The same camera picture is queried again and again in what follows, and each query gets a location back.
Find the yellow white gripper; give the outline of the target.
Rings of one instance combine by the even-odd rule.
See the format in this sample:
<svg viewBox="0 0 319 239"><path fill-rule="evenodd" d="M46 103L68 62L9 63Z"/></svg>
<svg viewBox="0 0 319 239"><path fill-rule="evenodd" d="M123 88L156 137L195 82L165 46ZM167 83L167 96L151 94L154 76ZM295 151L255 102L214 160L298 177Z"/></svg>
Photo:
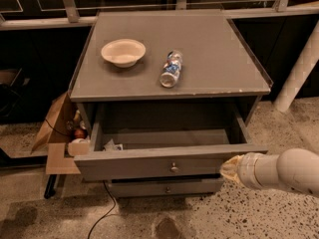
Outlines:
<svg viewBox="0 0 319 239"><path fill-rule="evenodd" d="M255 168L261 156L262 154L257 152L234 156L221 165L220 174L239 185L243 184L247 188L260 190L262 185L257 180Z"/></svg>

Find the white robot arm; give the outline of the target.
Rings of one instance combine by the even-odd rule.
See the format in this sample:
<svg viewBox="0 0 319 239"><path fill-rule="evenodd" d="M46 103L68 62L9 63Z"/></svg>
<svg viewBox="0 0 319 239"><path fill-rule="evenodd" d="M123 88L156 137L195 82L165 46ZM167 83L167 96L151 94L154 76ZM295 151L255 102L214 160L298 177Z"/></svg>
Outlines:
<svg viewBox="0 0 319 239"><path fill-rule="evenodd" d="M274 105L286 112L319 60L319 23L316 23ZM280 154L248 152L226 161L220 174L253 190L276 189L319 197L319 154L291 148Z"/></svg>

